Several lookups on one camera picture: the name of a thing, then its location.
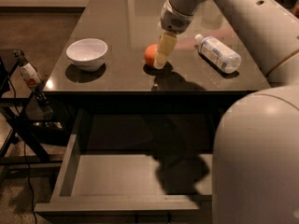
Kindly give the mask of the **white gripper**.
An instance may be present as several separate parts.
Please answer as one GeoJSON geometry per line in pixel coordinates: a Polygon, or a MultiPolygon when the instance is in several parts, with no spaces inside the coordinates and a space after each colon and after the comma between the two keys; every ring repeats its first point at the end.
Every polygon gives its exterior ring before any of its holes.
{"type": "Polygon", "coordinates": [[[185,15],[175,10],[168,0],[161,11],[160,26],[167,31],[161,34],[154,56],[154,67],[162,69],[177,44],[177,35],[184,33],[193,20],[193,15],[185,15]]]}

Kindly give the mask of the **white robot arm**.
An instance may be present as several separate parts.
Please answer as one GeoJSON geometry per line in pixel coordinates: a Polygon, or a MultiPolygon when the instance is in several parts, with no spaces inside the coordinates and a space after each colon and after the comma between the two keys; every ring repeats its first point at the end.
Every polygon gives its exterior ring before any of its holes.
{"type": "MultiPolygon", "coordinates": [[[[156,66],[205,0],[166,0],[156,66]]],[[[299,21],[275,0],[214,0],[252,60],[251,93],[222,116],[212,164],[213,224],[299,224],[299,21]]]]}

